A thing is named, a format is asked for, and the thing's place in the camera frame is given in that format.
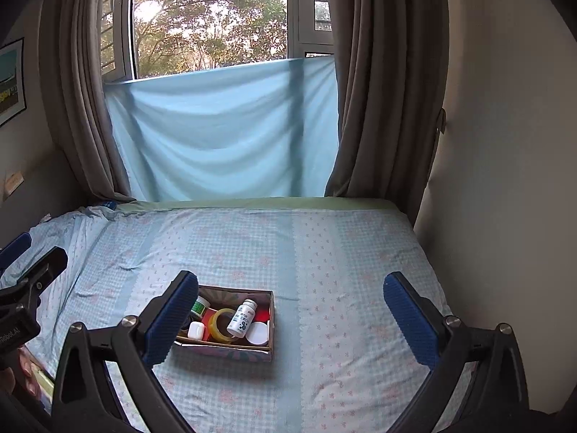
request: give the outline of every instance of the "gray curtain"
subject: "gray curtain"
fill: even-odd
[[[447,0],[329,0],[339,151],[327,196],[394,202],[414,224],[444,111]]]
[[[44,0],[40,85],[54,142],[91,197],[129,201],[100,75],[99,0]]]

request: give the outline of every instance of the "red item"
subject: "red item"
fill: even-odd
[[[270,321],[270,308],[256,308],[253,322],[264,322],[266,324],[269,321]]]
[[[203,320],[201,321],[204,324],[204,334],[203,334],[203,341],[207,341],[208,338],[211,336],[211,332],[208,329],[208,321],[212,316],[216,314],[216,310],[212,308],[207,308],[203,314]]]

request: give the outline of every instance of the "white jar lid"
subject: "white jar lid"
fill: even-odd
[[[205,308],[210,308],[210,307],[211,307],[210,302],[207,301],[207,300],[205,300],[205,299],[204,299],[202,296],[200,296],[200,295],[196,297],[196,300],[197,300],[197,301],[200,301],[200,302],[204,305]]]
[[[253,311],[256,311],[257,304],[252,299],[245,299],[242,304],[245,306],[249,306],[249,308],[252,308]]]
[[[264,322],[253,322],[245,335],[251,345],[263,346],[268,343],[268,325]]]

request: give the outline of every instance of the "bed sheet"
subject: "bed sheet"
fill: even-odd
[[[33,228],[32,248],[2,285],[55,245],[68,252],[68,269],[42,297],[42,331],[28,343],[53,375],[71,323],[105,327],[139,314],[180,270],[205,285],[273,290],[271,363],[175,345],[154,367],[184,418],[198,432],[385,432],[429,370],[383,301],[384,277],[402,271],[450,311],[405,215],[386,202],[317,200],[336,209],[83,209]],[[132,425],[146,431],[117,367],[110,369]],[[438,428],[451,421],[467,382],[463,376]]]

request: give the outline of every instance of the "light blue cloth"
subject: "light blue cloth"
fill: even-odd
[[[93,207],[31,235],[32,247],[0,287],[13,285],[53,246],[66,250],[68,268],[42,294],[41,332],[27,344],[51,374],[71,323],[93,329],[140,314],[181,270],[201,285],[274,292],[270,363],[173,346],[154,367],[198,432],[385,433],[429,370],[416,362],[383,301],[384,277],[402,271],[420,295],[450,312],[407,217],[392,208]],[[132,425],[146,431],[114,364],[111,377]],[[438,428],[451,421],[469,378]]]
[[[132,195],[319,197],[338,149],[332,56],[105,86]]]

